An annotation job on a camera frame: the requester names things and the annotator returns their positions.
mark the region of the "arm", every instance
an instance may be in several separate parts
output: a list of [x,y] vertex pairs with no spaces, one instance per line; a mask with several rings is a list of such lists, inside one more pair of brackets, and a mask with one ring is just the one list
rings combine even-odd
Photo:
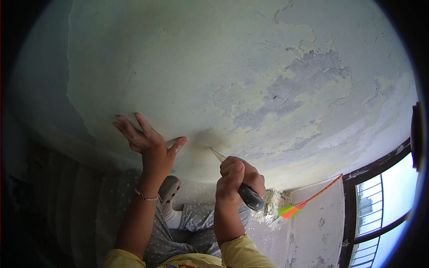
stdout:
[[273,268],[276,265],[259,252],[248,235],[239,216],[243,203],[238,189],[241,183],[250,186],[260,196],[265,195],[265,179],[255,167],[238,157],[228,157],[221,164],[221,175],[216,187],[214,233],[226,267]]
[[260,196],[265,195],[265,179],[255,167],[238,157],[228,157],[221,163],[221,175],[216,186],[214,208],[214,233],[219,247],[223,242],[244,235],[245,230],[239,216],[239,205],[243,203],[238,189],[242,183],[250,186]]
[[[128,139],[130,148],[142,154],[143,174],[137,190],[146,198],[156,198],[162,182],[171,171],[177,152],[187,142],[187,138],[179,138],[167,149],[164,139],[141,114],[136,114],[136,119],[141,131],[135,129],[123,116],[118,117],[120,123],[115,123],[115,127]],[[119,228],[115,248],[131,252],[143,260],[151,237],[156,204],[156,200],[144,201],[135,194]]]

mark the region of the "right hand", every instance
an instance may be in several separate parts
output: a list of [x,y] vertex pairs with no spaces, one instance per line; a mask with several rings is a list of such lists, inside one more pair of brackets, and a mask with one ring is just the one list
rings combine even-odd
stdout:
[[254,166],[238,157],[227,157],[221,163],[222,178],[216,186],[216,202],[239,205],[243,203],[238,190],[242,183],[248,185],[261,197],[265,195],[265,178]]

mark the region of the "yellow shirt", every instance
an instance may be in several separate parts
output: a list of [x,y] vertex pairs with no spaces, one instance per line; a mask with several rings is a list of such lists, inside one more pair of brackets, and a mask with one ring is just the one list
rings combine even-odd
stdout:
[[[202,253],[181,254],[171,257],[157,268],[277,267],[256,249],[255,244],[248,235],[242,235],[232,241],[223,243],[221,253],[222,259]],[[107,253],[104,259],[104,268],[146,268],[146,264],[128,251],[114,249]]]

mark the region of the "sleeve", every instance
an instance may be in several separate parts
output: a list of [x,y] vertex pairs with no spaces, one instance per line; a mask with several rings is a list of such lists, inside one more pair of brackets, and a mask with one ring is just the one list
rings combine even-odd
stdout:
[[144,261],[131,252],[114,249],[107,253],[103,268],[146,268]]
[[222,266],[228,268],[276,268],[277,266],[256,249],[249,235],[242,235],[221,246]]

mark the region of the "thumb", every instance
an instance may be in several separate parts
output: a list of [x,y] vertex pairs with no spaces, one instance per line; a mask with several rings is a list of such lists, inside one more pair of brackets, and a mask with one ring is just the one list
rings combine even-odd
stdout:
[[243,182],[244,179],[244,163],[241,161],[237,161],[234,163],[233,168],[228,173],[228,181],[237,186],[237,189]]
[[177,141],[173,144],[173,146],[167,150],[167,153],[173,158],[176,157],[179,150],[182,149],[183,145],[185,145],[187,142],[188,138],[186,137],[178,138]]

